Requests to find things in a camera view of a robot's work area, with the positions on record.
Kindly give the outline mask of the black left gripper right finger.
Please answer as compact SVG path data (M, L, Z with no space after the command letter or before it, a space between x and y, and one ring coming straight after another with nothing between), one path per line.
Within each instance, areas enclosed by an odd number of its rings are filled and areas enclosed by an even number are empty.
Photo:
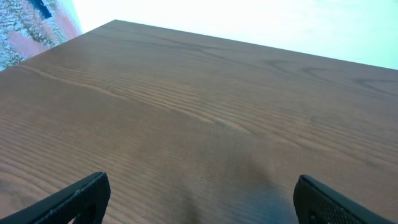
M309 175L300 175L293 195L300 224L394 224Z

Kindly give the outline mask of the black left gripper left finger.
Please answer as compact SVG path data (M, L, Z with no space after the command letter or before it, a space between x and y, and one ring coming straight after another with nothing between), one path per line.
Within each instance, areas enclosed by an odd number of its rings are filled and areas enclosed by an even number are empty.
M1 219L1 224L102 224L111 195L108 176L95 172Z

